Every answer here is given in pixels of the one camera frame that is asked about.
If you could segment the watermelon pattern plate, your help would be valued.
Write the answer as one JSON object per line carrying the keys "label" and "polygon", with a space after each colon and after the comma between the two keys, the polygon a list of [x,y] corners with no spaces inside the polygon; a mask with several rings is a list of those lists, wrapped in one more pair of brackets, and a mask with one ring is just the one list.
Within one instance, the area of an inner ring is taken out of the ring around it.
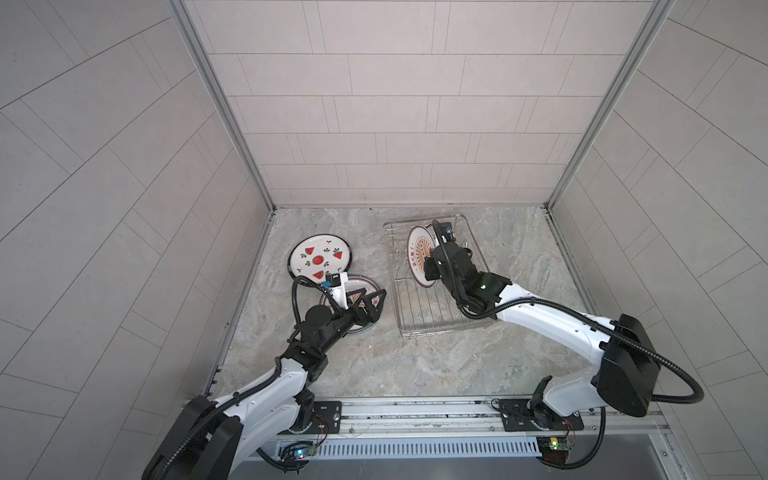
{"label": "watermelon pattern plate", "polygon": [[304,276],[317,284],[327,275],[347,272],[352,263],[352,250],[343,238],[332,234],[317,234],[299,242],[287,261],[289,274]]}

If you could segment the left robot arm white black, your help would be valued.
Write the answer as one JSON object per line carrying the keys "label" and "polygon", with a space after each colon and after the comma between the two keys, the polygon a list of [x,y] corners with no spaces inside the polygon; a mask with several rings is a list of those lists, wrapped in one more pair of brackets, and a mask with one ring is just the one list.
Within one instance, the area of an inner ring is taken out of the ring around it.
{"label": "left robot arm white black", "polygon": [[183,408],[143,479],[226,479],[277,434],[307,428],[314,404],[309,385],[327,366],[328,351],[352,327],[377,322],[387,292],[362,293],[345,309],[329,292],[323,295],[327,305],[294,314],[288,346],[272,370],[232,394],[200,395]]}

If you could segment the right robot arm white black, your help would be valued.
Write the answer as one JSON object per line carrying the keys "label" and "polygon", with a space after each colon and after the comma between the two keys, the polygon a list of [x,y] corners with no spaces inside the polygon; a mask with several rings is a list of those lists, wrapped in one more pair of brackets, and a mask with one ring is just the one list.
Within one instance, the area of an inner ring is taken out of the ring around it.
{"label": "right robot arm white black", "polygon": [[539,382],[523,413],[541,430],[553,430],[585,409],[611,407],[643,417],[653,402],[688,405],[705,397],[691,374],[656,352],[639,320],[588,315],[478,270],[472,251],[456,243],[447,223],[414,228],[407,258],[417,282],[442,282],[466,318],[527,328],[588,361],[578,372]]}

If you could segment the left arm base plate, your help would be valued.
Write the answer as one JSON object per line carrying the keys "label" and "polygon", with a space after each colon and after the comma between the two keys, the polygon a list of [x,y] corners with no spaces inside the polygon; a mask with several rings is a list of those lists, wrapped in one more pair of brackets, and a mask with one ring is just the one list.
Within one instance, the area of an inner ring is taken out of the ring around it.
{"label": "left arm base plate", "polygon": [[340,401],[314,401],[301,405],[298,417],[288,431],[295,435],[338,434],[342,406]]}

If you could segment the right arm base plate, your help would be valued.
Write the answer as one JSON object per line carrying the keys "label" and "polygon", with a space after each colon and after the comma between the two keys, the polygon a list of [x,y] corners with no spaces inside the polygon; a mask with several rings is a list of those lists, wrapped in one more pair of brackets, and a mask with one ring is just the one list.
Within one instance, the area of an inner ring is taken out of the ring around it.
{"label": "right arm base plate", "polygon": [[529,398],[493,399],[491,407],[501,416],[505,432],[581,431],[578,413],[562,417],[544,404],[532,407]]}

